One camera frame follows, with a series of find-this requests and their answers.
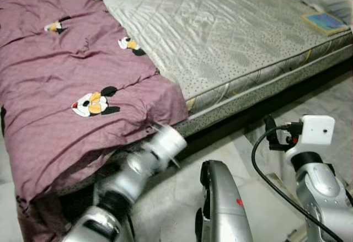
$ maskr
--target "white mattress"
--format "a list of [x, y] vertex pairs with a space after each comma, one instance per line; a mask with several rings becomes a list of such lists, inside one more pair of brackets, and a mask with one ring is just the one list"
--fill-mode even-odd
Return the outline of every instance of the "white mattress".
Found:
[[181, 86], [192, 114], [347, 47], [352, 40], [351, 32], [332, 37], [317, 33], [301, 19], [314, 10], [296, 0], [104, 3], [161, 74]]

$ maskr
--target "mauve blanket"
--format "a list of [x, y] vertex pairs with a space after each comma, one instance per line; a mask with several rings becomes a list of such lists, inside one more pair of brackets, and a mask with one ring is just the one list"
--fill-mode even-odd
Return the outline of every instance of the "mauve blanket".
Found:
[[148, 124], [187, 117], [179, 87], [101, 0], [0, 0], [0, 26], [4, 138], [27, 221], [30, 204], [95, 172]]

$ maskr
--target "floor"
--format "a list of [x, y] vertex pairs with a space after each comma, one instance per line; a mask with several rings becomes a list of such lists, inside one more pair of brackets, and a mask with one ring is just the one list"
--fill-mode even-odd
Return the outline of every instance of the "floor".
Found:
[[[277, 123], [295, 121], [302, 114], [328, 114], [336, 118], [331, 151], [325, 157], [342, 177], [352, 179], [352, 72], [332, 80], [303, 98], [273, 113]], [[183, 160], [181, 169], [169, 168], [151, 179], [135, 205], [132, 218], [138, 242], [196, 241], [195, 213], [201, 206], [201, 164], [223, 161], [229, 168], [244, 201], [254, 241], [285, 241], [303, 223], [277, 195], [259, 180], [250, 162], [252, 143], [263, 133], [261, 123], [250, 124]], [[275, 172], [293, 191], [293, 173], [284, 168], [279, 153], [259, 149], [258, 163], [267, 173]], [[22, 241], [17, 223], [9, 158], [0, 137], [0, 234], [4, 242]]]

